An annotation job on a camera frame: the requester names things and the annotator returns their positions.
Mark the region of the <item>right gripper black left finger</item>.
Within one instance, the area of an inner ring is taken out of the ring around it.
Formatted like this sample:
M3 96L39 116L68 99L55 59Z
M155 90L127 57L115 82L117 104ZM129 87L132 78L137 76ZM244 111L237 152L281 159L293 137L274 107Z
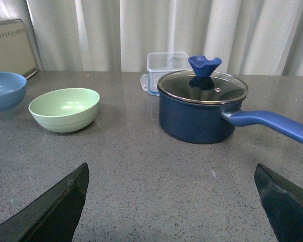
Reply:
M0 241L72 241L88 184L89 169L87 163L83 163L1 223Z

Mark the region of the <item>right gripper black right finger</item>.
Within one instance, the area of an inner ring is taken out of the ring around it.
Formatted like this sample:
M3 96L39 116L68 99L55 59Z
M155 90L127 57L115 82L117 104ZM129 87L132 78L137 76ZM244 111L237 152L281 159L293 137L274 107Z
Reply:
M263 164L254 180L278 241L303 241L303 189Z

